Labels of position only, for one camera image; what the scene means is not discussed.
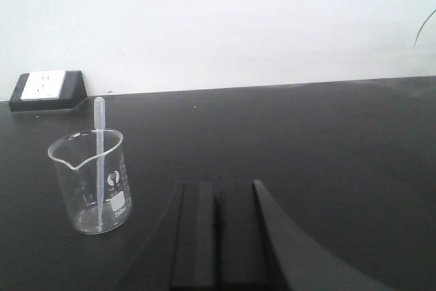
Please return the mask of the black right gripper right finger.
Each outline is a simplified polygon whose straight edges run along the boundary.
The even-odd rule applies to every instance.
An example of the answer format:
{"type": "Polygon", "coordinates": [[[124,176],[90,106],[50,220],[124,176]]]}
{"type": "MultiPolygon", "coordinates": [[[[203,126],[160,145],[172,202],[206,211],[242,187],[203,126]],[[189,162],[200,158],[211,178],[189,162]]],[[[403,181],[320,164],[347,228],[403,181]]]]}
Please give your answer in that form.
{"type": "Polygon", "coordinates": [[[218,197],[222,290],[389,290],[309,236],[260,180],[227,180],[218,197]]]}

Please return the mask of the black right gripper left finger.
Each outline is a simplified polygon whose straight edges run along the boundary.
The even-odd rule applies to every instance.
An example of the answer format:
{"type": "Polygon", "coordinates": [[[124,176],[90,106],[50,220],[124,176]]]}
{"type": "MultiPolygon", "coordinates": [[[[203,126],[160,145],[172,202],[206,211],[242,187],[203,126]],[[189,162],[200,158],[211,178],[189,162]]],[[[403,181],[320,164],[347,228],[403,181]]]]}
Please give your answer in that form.
{"type": "Polygon", "coordinates": [[[171,290],[214,290],[216,278],[215,195],[212,183],[183,185],[171,290]]]}

